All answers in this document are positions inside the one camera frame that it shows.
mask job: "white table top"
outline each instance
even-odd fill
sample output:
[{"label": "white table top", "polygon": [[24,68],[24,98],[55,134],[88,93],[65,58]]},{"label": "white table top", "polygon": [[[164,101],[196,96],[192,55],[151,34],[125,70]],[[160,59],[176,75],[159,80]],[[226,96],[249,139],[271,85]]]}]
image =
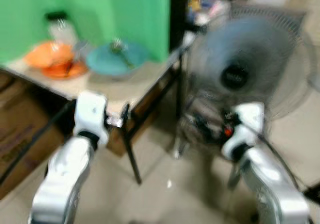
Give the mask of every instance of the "white table top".
[{"label": "white table top", "polygon": [[126,103],[129,102],[134,107],[144,98],[168,68],[177,62],[179,53],[187,48],[193,39],[192,33],[186,33],[182,46],[173,51],[165,62],[148,62],[123,80],[113,80],[92,71],[70,80],[53,80],[44,76],[40,70],[29,67],[23,60],[10,62],[5,70],[67,99],[76,98],[83,90],[101,92],[108,97],[109,111],[120,113]]}]

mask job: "teal bowl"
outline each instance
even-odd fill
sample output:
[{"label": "teal bowl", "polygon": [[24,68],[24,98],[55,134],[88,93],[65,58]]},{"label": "teal bowl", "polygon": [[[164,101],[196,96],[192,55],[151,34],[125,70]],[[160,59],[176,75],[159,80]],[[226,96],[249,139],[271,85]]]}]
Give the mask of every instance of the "teal bowl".
[{"label": "teal bowl", "polygon": [[147,49],[135,42],[122,41],[123,54],[133,63],[131,69],[123,61],[121,55],[115,54],[110,49],[110,43],[92,50],[86,57],[86,65],[100,75],[110,77],[126,77],[141,68],[149,58]]}]

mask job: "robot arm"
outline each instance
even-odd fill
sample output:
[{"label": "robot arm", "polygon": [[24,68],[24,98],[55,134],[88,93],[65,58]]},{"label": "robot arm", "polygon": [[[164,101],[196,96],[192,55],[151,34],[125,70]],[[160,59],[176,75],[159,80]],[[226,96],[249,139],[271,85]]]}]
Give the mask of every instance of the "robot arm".
[{"label": "robot arm", "polygon": [[309,207],[294,186],[285,168],[257,145],[257,133],[263,129],[262,103],[242,104],[234,111],[240,119],[233,136],[223,145],[225,158],[236,162],[229,185],[235,187],[242,177],[255,193],[260,220],[264,224],[308,223]]},{"label": "robot arm", "polygon": [[80,93],[74,134],[50,159],[48,173],[33,199],[29,224],[74,222],[80,189],[89,175],[95,151],[106,147],[108,127],[122,124],[121,119],[107,115],[107,105],[102,95]]}]

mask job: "beige floor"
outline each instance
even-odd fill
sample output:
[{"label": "beige floor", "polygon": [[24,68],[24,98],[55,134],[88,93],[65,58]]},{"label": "beige floor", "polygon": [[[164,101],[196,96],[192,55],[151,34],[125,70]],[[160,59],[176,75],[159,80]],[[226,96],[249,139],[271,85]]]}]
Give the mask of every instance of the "beige floor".
[{"label": "beige floor", "polygon": [[[243,183],[234,192],[226,187],[231,164],[219,157],[206,159],[195,150],[179,161],[171,158],[175,121],[168,112],[167,107],[134,147],[141,186],[135,183],[127,156],[118,159],[107,150],[97,153],[81,192],[77,224],[250,223],[255,211],[252,194]],[[308,185],[320,180],[319,126],[320,94],[312,92],[298,110],[272,127],[275,145]],[[1,224],[26,223],[44,167],[1,201]],[[316,220],[319,208],[310,206]]]}]

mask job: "orange plate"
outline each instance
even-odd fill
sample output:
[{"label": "orange plate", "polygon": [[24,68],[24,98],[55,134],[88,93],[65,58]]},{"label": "orange plate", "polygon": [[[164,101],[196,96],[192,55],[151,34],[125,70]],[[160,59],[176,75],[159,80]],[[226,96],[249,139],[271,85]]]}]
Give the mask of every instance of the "orange plate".
[{"label": "orange plate", "polygon": [[87,71],[87,67],[82,62],[73,63],[69,71],[68,66],[68,64],[65,64],[43,68],[42,73],[52,79],[69,79],[82,75]]},{"label": "orange plate", "polygon": [[29,52],[24,60],[32,67],[46,68],[53,65],[62,65],[74,57],[72,47],[54,41],[44,42]]}]

